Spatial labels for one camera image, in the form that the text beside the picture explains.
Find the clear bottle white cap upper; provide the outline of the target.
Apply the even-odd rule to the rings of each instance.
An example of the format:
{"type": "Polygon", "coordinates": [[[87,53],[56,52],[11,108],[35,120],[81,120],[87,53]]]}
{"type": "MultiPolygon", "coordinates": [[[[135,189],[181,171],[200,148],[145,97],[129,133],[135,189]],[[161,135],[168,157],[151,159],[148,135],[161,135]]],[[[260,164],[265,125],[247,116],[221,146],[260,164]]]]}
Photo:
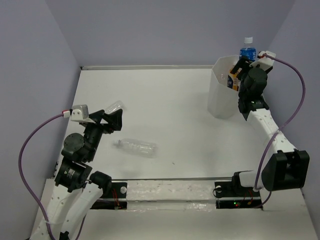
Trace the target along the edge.
{"type": "Polygon", "coordinates": [[[133,138],[115,140],[112,142],[112,146],[123,153],[144,158],[155,158],[158,151],[156,143],[133,138]]]}

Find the aluminium back rail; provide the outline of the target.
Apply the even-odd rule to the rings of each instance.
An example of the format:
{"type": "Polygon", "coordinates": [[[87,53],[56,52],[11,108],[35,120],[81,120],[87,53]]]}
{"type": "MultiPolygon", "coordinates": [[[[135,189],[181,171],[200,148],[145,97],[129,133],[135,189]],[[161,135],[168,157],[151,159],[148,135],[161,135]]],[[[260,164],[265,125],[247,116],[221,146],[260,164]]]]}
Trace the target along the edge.
{"type": "Polygon", "coordinates": [[[82,71],[211,69],[213,65],[101,65],[81,66],[82,71]]]}

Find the blue label water bottle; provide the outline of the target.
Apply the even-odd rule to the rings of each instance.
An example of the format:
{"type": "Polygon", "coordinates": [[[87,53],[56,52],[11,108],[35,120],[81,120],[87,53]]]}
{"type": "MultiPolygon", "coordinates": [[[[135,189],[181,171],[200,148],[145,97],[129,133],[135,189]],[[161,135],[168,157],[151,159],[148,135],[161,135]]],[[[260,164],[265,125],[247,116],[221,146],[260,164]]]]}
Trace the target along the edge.
{"type": "Polygon", "coordinates": [[[246,57],[254,62],[256,60],[257,50],[253,46],[253,37],[245,37],[243,44],[243,47],[239,51],[239,59],[246,57]]]}

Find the clear capless bottle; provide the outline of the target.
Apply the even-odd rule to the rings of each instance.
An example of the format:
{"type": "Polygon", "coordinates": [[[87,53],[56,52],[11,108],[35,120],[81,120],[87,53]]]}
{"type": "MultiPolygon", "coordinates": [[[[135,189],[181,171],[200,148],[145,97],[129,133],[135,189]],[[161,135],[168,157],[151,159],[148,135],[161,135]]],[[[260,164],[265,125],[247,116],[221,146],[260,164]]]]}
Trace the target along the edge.
{"type": "Polygon", "coordinates": [[[124,105],[124,103],[121,100],[117,100],[116,102],[112,103],[110,106],[108,106],[104,112],[106,114],[111,114],[113,112],[116,112],[117,110],[122,109],[125,110],[126,107],[124,105]]]}

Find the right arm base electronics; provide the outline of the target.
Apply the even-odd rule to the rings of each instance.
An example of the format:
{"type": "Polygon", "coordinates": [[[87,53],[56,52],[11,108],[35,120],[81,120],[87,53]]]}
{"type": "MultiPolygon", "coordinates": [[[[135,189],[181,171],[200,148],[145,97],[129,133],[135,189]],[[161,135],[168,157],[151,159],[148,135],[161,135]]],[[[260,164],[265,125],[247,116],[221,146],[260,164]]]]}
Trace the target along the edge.
{"type": "Polygon", "coordinates": [[[215,206],[222,209],[250,209],[262,204],[259,192],[251,187],[235,187],[231,181],[217,181],[212,191],[215,197],[215,206]]]}

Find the white front cover board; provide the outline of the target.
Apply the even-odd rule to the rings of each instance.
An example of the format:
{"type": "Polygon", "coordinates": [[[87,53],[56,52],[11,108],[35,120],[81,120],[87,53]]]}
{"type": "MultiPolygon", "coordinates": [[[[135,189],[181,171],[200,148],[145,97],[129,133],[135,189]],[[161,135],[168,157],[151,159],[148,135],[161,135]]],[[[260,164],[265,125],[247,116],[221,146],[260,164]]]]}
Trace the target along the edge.
{"type": "Polygon", "coordinates": [[[263,209],[90,210],[82,240],[315,240],[299,190],[274,193],[263,209]]]}

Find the orange juice bottle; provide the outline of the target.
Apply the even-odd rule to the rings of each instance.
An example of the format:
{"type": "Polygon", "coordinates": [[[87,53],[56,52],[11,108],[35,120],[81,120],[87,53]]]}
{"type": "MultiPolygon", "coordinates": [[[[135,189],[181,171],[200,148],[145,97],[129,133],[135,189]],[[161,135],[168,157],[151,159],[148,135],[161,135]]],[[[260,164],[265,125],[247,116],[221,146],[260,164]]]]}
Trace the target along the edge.
{"type": "Polygon", "coordinates": [[[234,66],[229,70],[227,75],[227,87],[238,92],[241,84],[238,79],[238,74],[241,69],[238,69],[236,72],[232,72],[233,68],[234,66]]]}

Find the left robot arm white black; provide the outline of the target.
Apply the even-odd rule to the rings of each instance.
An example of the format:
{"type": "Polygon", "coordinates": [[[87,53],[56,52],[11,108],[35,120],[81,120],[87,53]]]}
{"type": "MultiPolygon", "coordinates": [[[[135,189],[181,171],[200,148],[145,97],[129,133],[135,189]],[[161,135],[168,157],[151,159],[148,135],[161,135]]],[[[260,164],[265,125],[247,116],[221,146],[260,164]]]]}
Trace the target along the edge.
{"type": "Polygon", "coordinates": [[[75,105],[62,113],[84,126],[84,132],[69,134],[61,151],[62,162],[45,214],[31,235],[32,240],[70,240],[88,210],[99,198],[110,194],[112,178],[88,165],[94,160],[102,135],[122,129],[123,110],[110,114],[88,112],[87,105],[75,105]]]}

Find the white octagonal bin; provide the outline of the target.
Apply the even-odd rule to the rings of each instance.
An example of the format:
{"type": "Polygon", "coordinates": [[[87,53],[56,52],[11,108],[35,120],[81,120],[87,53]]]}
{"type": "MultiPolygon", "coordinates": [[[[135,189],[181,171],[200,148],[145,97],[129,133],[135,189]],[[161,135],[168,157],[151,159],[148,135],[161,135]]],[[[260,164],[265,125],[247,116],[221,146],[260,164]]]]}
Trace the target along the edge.
{"type": "Polygon", "coordinates": [[[207,100],[208,112],[217,119],[228,119],[238,112],[238,92],[227,87],[228,73],[238,55],[220,57],[212,67],[207,100]]]}

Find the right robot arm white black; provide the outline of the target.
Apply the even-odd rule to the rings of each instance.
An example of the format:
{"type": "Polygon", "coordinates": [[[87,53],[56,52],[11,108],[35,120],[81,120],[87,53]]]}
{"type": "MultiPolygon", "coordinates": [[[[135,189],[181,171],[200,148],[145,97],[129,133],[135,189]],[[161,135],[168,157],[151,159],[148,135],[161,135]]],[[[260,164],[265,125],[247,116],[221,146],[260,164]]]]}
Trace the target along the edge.
{"type": "Polygon", "coordinates": [[[257,170],[235,172],[230,190],[235,196],[242,196],[249,188],[269,192],[301,189],[305,185],[310,156],[305,150],[297,149],[284,135],[283,129],[300,111],[306,96],[306,85],[301,73],[291,64],[262,51],[258,60],[251,61],[242,57],[231,70],[239,71],[238,109],[245,121],[250,124],[261,138],[264,151],[257,170]],[[268,74],[274,62],[291,68],[300,78],[302,95],[293,114],[278,126],[266,103],[263,92],[268,83],[268,74]]]}

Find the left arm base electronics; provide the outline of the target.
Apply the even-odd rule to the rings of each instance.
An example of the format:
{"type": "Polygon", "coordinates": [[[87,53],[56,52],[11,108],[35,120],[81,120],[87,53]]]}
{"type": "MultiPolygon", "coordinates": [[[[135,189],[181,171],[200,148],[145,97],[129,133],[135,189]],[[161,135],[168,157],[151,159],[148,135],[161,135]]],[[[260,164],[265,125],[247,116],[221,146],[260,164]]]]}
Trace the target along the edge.
{"type": "Polygon", "coordinates": [[[127,182],[112,182],[108,193],[103,193],[90,208],[91,210],[126,210],[127,209],[127,182]]]}

